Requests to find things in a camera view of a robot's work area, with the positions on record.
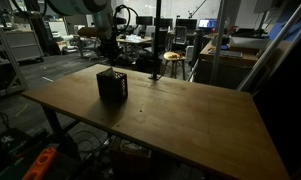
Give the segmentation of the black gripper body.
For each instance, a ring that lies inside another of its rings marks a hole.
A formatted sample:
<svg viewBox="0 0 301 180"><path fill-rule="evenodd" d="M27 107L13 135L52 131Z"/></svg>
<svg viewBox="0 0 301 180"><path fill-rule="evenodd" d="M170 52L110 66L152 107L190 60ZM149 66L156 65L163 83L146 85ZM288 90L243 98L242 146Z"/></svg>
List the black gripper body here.
<svg viewBox="0 0 301 180"><path fill-rule="evenodd" d="M109 39L101 39L101 44L98 47L99 51L108 58L111 65L115 65L115 60L119 55L119 46L116 41L116 34L112 33Z"/></svg>

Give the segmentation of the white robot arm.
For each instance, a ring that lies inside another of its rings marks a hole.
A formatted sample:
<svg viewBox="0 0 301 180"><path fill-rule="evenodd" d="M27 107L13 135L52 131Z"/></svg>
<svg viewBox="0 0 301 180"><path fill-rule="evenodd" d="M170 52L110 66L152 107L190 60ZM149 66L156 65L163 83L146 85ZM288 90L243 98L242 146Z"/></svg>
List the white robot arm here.
<svg viewBox="0 0 301 180"><path fill-rule="evenodd" d="M86 28L86 32L97 37L101 44L100 52L114 66L119 54L114 27L111 0L47 0L50 8L62 16L91 15L94 27Z"/></svg>

